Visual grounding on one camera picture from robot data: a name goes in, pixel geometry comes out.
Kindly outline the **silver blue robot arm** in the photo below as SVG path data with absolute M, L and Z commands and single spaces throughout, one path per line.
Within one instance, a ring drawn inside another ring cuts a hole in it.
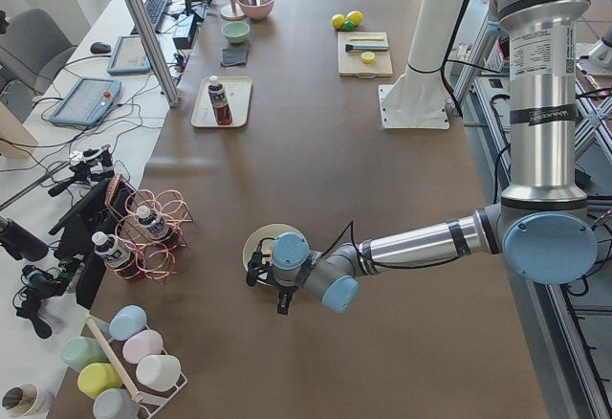
M 587 197 L 575 181 L 577 20 L 590 0 L 490 0 L 488 26 L 510 42 L 511 177 L 498 203 L 459 219 L 356 243 L 346 228 L 326 252 L 293 228 L 268 225 L 244 247 L 246 282 L 278 290 L 286 313 L 305 290 L 345 311 L 361 276 L 501 254 L 540 284 L 586 275 L 598 253 Z

